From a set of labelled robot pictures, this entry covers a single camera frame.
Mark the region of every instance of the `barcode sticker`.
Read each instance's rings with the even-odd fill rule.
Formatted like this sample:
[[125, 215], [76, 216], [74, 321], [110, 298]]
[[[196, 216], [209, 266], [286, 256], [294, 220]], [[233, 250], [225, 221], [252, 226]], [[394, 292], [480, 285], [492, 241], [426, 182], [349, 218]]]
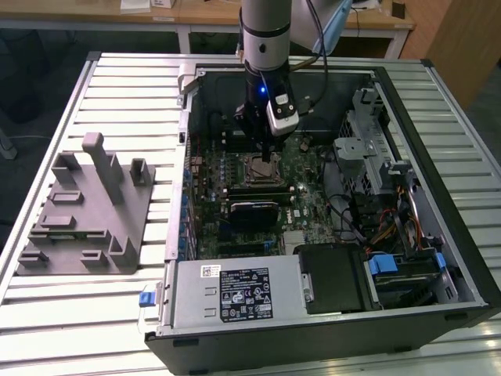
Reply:
[[200, 277], [202, 278], [219, 277], [219, 272], [221, 272], [220, 265], [202, 265], [200, 267]]

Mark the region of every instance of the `table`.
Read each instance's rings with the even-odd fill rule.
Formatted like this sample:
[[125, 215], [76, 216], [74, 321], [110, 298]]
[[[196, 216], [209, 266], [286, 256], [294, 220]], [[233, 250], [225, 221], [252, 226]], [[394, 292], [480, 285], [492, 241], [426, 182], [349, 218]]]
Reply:
[[[291, 58], [298, 63], [304, 58]], [[0, 256], [0, 369], [2, 375], [144, 374], [165, 376], [164, 365], [144, 344], [154, 307], [139, 318], [139, 292], [164, 275], [172, 165], [169, 149], [178, 123], [188, 116], [177, 104], [180, 66], [236, 63], [234, 56], [102, 54], [85, 63], [48, 153]], [[413, 60], [329, 59], [332, 66], [384, 66], [444, 179], [492, 275], [501, 284], [501, 171], [464, 112], [433, 68]], [[145, 106], [145, 98], [156, 99]], [[126, 99], [127, 108], [120, 100]], [[395, 127], [395, 145], [405, 155]], [[86, 132], [101, 132], [105, 147], [127, 164], [144, 157], [157, 167], [141, 268], [131, 276], [15, 277], [17, 257], [54, 181], [49, 171], [60, 151], [77, 151]], [[498, 374], [498, 315], [482, 325], [450, 332], [412, 352], [231, 373]]]
[[[386, 58], [397, 59], [414, 22], [386, 16], [391, 0], [383, 10], [352, 13], [344, 37], [391, 39]], [[172, 9], [152, 8], [150, 13], [120, 14], [120, 0], [2, 0], [0, 27], [82, 30], [82, 31], [174, 31], [181, 53], [191, 52], [192, 32], [238, 33], [238, 0], [178, 0]]]

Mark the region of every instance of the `cardboard box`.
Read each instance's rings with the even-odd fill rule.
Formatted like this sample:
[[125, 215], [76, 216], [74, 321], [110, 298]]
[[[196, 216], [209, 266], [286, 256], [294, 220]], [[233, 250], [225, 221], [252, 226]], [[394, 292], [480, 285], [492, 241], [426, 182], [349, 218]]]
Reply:
[[175, 0], [151, 0], [152, 6], [160, 6], [161, 8], [172, 8]]

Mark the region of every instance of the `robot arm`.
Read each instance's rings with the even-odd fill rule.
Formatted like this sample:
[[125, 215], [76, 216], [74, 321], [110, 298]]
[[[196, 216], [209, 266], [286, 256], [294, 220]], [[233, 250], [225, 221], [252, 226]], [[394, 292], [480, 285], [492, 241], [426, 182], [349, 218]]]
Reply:
[[[341, 36], [351, 0], [312, 2], [322, 14], [328, 54]], [[267, 161], [295, 130], [301, 115], [289, 83], [290, 40], [313, 52], [323, 48], [305, 0], [243, 0], [240, 23], [247, 83], [246, 102], [235, 119]]]

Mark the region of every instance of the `white sticker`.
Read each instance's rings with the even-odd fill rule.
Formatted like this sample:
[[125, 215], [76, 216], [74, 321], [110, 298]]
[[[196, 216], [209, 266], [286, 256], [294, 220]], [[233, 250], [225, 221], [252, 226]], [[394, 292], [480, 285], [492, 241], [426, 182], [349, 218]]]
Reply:
[[172, 17], [153, 17], [153, 21], [157, 22], [174, 22]]
[[202, 265], [200, 267], [200, 277], [202, 278], [219, 277], [219, 272], [221, 272], [220, 265]]

